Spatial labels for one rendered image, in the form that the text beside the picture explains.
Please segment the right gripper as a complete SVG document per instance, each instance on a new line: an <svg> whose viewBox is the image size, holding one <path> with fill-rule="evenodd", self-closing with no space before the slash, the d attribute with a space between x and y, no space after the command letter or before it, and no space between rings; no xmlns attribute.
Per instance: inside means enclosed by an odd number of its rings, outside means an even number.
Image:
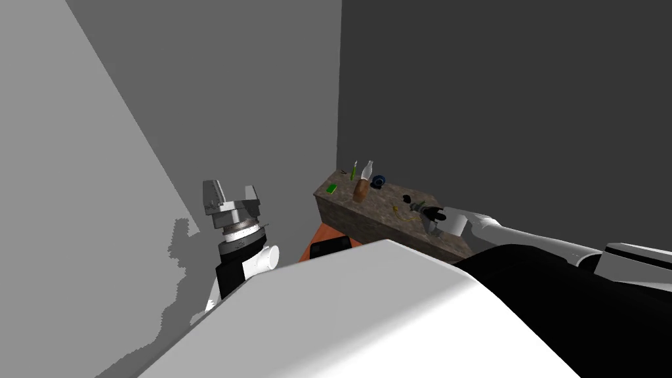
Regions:
<svg viewBox="0 0 672 378"><path fill-rule="evenodd" d="M426 207L425 201L411 204L412 211L422 211L423 209L425 209L425 217L422 218L422 224L425 233L430 236L440 236L442 231L438 227L438 223L446 220L445 214L442 213L443 208Z"/></svg>

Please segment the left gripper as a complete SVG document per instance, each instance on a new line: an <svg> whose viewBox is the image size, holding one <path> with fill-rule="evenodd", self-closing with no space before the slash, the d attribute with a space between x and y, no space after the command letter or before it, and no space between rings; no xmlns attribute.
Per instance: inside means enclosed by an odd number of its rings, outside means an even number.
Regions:
<svg viewBox="0 0 672 378"><path fill-rule="evenodd" d="M212 217L215 229L257 219L261 214L261 202L253 185L245 187L245 199L241 201L226 201L218 180L203 181L202 193L205 214Z"/></svg>

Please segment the brown stone table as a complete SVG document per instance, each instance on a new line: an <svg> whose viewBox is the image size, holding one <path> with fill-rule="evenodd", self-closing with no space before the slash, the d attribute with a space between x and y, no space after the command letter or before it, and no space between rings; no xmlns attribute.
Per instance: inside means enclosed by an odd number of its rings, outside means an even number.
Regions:
<svg viewBox="0 0 672 378"><path fill-rule="evenodd" d="M337 189L326 192L330 184ZM454 264L475 252L463 238L448 232L430 236L424 231L418 213L403 202L403 195L410 195L416 202L440 206L432 195L399 185L386 183L382 189L370 189L363 202L352 200L356 181L350 176L334 171L314 192L320 218L324 224L362 244L389 239L408 246L435 259Z"/></svg>

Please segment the orange flat block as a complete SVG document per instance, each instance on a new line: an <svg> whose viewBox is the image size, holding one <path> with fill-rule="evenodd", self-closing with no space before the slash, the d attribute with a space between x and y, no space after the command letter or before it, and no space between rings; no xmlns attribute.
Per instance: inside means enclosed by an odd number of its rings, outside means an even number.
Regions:
<svg viewBox="0 0 672 378"><path fill-rule="evenodd" d="M298 262L300 263L300 262L309 260L309 258L310 258L310 246L313 243L322 242L324 240L328 240L328 239L331 239L331 238L337 238L337 237L341 237L341 236L345 236L345 235L340 233L336 229L330 227L329 225L321 223L319 225L316 233L314 234L313 238L308 243L308 247L305 249L304 253L302 254L302 256L301 256L301 258L299 259Z"/></svg>

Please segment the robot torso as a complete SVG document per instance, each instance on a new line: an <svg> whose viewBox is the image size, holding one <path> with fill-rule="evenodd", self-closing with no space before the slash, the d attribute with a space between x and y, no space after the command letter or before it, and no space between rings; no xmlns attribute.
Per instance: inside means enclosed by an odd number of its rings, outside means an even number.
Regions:
<svg viewBox="0 0 672 378"><path fill-rule="evenodd" d="M258 274L138 378L579 378L466 272L383 240Z"/></svg>

